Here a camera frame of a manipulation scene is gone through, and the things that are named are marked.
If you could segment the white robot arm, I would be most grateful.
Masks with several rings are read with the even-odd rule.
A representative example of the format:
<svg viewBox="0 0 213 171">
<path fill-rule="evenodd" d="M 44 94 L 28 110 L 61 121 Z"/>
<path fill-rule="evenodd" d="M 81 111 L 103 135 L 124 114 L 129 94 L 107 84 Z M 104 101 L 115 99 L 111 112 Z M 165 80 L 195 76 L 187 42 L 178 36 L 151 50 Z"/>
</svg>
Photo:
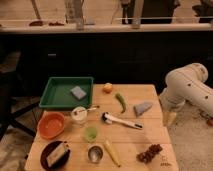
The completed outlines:
<svg viewBox="0 0 213 171">
<path fill-rule="evenodd" d="M 205 84 L 207 79 L 208 70 L 201 63 L 192 63 L 167 73 L 166 87 L 159 95 L 164 126 L 172 124 L 186 101 L 213 118 L 213 88 Z"/>
</svg>

